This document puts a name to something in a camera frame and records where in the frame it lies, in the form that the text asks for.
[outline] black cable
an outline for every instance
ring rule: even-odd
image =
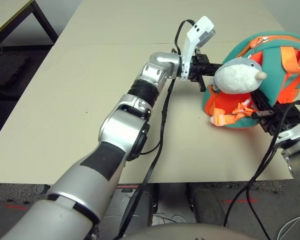
[[[255,174],[253,175],[253,177],[249,180],[249,182],[235,195],[235,197],[233,198],[233,200],[231,201],[229,208],[226,212],[225,218],[224,218],[224,222],[223,222],[223,226],[225,227],[227,225],[228,222],[228,218],[229,218],[229,214],[231,212],[231,209],[233,207],[233,205],[235,204],[236,200],[238,199],[238,197],[244,192],[246,191],[246,198],[247,198],[247,202],[248,205],[250,207],[250,209],[252,210],[255,218],[257,219],[257,221],[259,222],[260,227],[262,228],[264,234],[266,235],[267,239],[270,240],[270,237],[266,231],[266,229],[264,228],[260,218],[258,217],[256,211],[254,210],[251,200],[249,198],[249,191],[250,188],[253,186],[254,182],[256,181],[256,179],[260,176],[260,174],[266,169],[266,167],[269,165],[269,163],[271,162],[272,158],[274,157],[277,148],[275,148],[275,144],[276,144],[276,140],[278,138],[279,133],[281,132],[281,130],[283,129],[283,126],[285,124],[285,120],[288,116],[289,111],[294,107],[294,105],[299,105],[300,104],[300,100],[297,100],[295,102],[292,102],[284,111],[282,119],[278,125],[278,128],[276,130],[276,132],[273,135],[273,138],[271,140],[271,143],[259,165],[259,167],[257,168]]]
[[[190,23],[192,26],[194,26],[196,24],[196,22],[191,20],[191,19],[184,20],[180,23],[179,28],[178,28],[178,30],[176,32],[176,35],[175,35],[175,38],[174,38],[174,45],[175,45],[177,51],[174,48],[172,48],[172,50],[171,50],[171,52],[174,53],[174,54],[181,55],[181,50],[178,46],[178,39],[179,39],[179,34],[181,32],[181,29],[182,29],[183,25],[186,22]],[[154,150],[156,150],[159,147],[159,144],[160,144],[160,141],[158,142],[158,144],[154,148],[152,148],[151,150],[149,150],[147,152],[142,152],[142,153],[140,153],[140,155],[146,155],[146,154],[152,153]]]
[[[131,219],[132,219],[132,217],[135,213],[135,210],[138,206],[138,203],[139,203],[139,200],[142,196],[142,193],[143,193],[144,189],[146,188],[146,185],[147,185],[147,183],[148,183],[148,181],[151,177],[151,174],[154,171],[155,166],[156,166],[156,164],[158,162],[158,159],[160,157],[160,154],[161,154],[161,151],[162,151],[162,148],[163,148],[163,143],[164,143],[164,130],[165,130],[165,124],[166,124],[166,119],[167,119],[168,105],[169,105],[169,100],[170,100],[170,95],[171,95],[172,89],[175,85],[175,81],[176,81],[176,79],[173,79],[171,81],[171,84],[168,88],[168,94],[165,98],[163,108],[162,108],[162,120],[161,120],[161,128],[160,128],[159,150],[156,153],[156,156],[155,156],[153,162],[151,163],[151,165],[149,167],[149,170],[147,171],[142,183],[139,185],[137,195],[136,195],[136,197],[134,199],[134,202],[133,202],[133,204],[130,208],[130,211],[128,212],[126,218],[124,219],[123,224],[121,225],[121,228],[119,230],[119,233],[114,238],[114,240],[121,239],[124,236],[128,226],[129,226],[129,223],[130,223],[130,221],[131,221]]]
[[[276,152],[277,152],[277,148],[274,148],[273,151],[272,151],[272,153],[271,153],[271,155],[270,155],[270,157],[269,157],[269,159],[265,163],[265,166],[264,166],[263,169],[265,169],[268,166],[268,164],[271,162],[272,158],[275,156]],[[266,238],[268,240],[271,240],[271,238],[270,238],[269,234],[267,233],[267,230],[265,229],[263,223],[261,222],[261,220],[260,220],[257,212],[255,211],[254,207],[252,206],[249,191],[250,191],[250,187],[247,187],[246,190],[245,190],[245,197],[246,197],[247,203],[248,203],[248,205],[249,205],[249,207],[250,207],[250,209],[251,209],[251,211],[252,211],[255,219],[258,221],[258,223],[259,223],[259,225],[260,225],[260,227],[261,227],[264,235],[266,236]]]
[[[180,34],[180,32],[181,32],[181,29],[182,29],[182,27],[183,27],[183,25],[184,25],[185,23],[190,23],[192,26],[194,26],[194,25],[196,24],[195,21],[193,21],[193,20],[191,20],[191,19],[184,20],[184,21],[182,21],[182,22],[180,23],[180,26],[179,26],[178,31],[176,32],[176,35],[175,35],[175,38],[174,38],[174,45],[175,45],[175,47],[176,47],[176,49],[177,49],[178,55],[181,55],[181,50],[180,50],[180,48],[179,48],[179,46],[178,46],[178,38],[179,38],[179,34]]]
[[[160,141],[159,141],[158,144],[157,144],[154,148],[152,148],[150,151],[142,152],[142,153],[140,153],[140,155],[146,155],[146,154],[152,153],[154,150],[156,150],[156,149],[159,147],[159,145],[160,145]]]
[[[195,24],[195,22],[193,20],[190,20],[190,19],[187,19],[187,20],[184,20],[184,21],[181,22],[181,24],[180,24],[180,26],[178,28],[178,31],[176,33],[176,36],[174,38],[174,44],[175,44],[175,46],[178,49],[178,54],[179,55],[181,55],[181,51],[180,51],[180,48],[178,47],[178,38],[179,38],[180,31],[182,29],[182,26],[184,25],[185,22],[188,22],[191,25]],[[148,183],[148,181],[149,181],[149,179],[151,177],[151,174],[153,173],[153,171],[155,169],[155,166],[156,166],[156,164],[157,164],[157,162],[159,160],[159,157],[160,157],[160,154],[161,154],[161,151],[162,151],[162,148],[163,148],[163,144],[164,144],[164,131],[165,131],[165,124],[166,124],[166,120],[167,120],[167,112],[168,112],[169,100],[170,100],[171,92],[172,92],[172,90],[174,88],[175,82],[176,82],[176,79],[174,78],[171,81],[171,84],[170,84],[170,86],[169,86],[169,88],[167,90],[168,93],[167,93],[167,95],[165,97],[163,108],[162,108],[162,111],[161,111],[161,113],[162,113],[162,119],[161,119],[160,140],[159,140],[159,143],[152,150],[143,153],[143,155],[144,154],[149,154],[149,153],[153,152],[156,148],[159,147],[158,152],[156,153],[155,158],[154,158],[153,162],[151,163],[151,165],[150,165],[150,167],[149,167],[149,169],[148,169],[148,171],[147,171],[147,173],[146,173],[146,175],[145,175],[142,183],[138,186],[138,189],[137,189],[138,192],[137,192],[137,195],[135,196],[134,202],[133,202],[133,204],[132,204],[132,206],[131,206],[128,214],[126,215],[125,219],[123,220],[123,224],[120,227],[118,235],[113,240],[119,240],[119,239],[121,239],[124,236],[124,234],[125,234],[128,226],[129,226],[129,223],[130,223],[130,221],[131,221],[131,219],[132,219],[132,217],[133,217],[133,215],[135,213],[135,210],[136,210],[136,208],[138,206],[138,203],[140,201],[142,193],[143,193],[144,189],[146,188],[146,185],[147,185],[147,183]]]

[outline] zipper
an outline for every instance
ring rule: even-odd
[[[300,43],[300,40],[293,37],[293,36],[287,36],[287,35],[271,35],[271,36],[258,36],[254,39],[252,39],[249,44],[238,54],[238,57],[242,57],[245,53],[247,53],[250,50],[249,53],[249,57],[251,57],[251,55],[254,52],[254,48],[256,48],[257,46],[259,46],[260,44],[266,43],[266,42],[270,42],[273,40],[277,40],[277,39],[281,39],[281,40],[291,40],[291,41],[295,41]]]

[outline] stuffed toy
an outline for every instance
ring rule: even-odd
[[[213,90],[226,94],[245,94],[256,90],[267,77],[259,63],[246,58],[234,58],[222,65],[211,80]]]

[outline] table leg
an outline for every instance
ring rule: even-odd
[[[44,29],[46,34],[48,34],[48,36],[50,37],[52,42],[55,44],[58,37],[59,37],[58,34],[56,33],[54,28],[49,23],[48,19],[46,18],[44,13],[41,11],[41,9],[40,9],[39,5],[36,3],[36,1],[33,1],[31,3],[31,5],[34,9],[33,10],[33,15],[35,16],[37,21],[40,23],[40,25],[42,26],[42,28]]]
[[[31,13],[33,12],[33,7],[30,5],[27,6],[25,9],[23,9],[20,13],[18,13],[12,21],[10,21],[8,24],[4,25],[0,29],[0,43],[6,39],[6,37],[12,33],[13,30],[16,29],[17,26],[19,26],[20,23],[22,23],[23,20],[26,19]]]

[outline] black table frame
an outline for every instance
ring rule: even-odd
[[[17,26],[20,25],[20,23],[25,20],[30,14],[33,14],[37,21],[40,23],[46,34],[49,36],[49,38],[52,40],[53,43],[56,43],[58,39],[58,34],[54,30],[54,28],[51,26],[51,24],[48,22],[48,19],[36,3],[36,1],[31,2],[28,6],[26,6],[21,12],[17,14],[4,28],[0,31],[0,43],[4,39],[7,38],[7,36],[12,33],[13,30],[16,29]],[[6,96],[0,91],[0,100],[5,101],[17,101],[20,96]]]

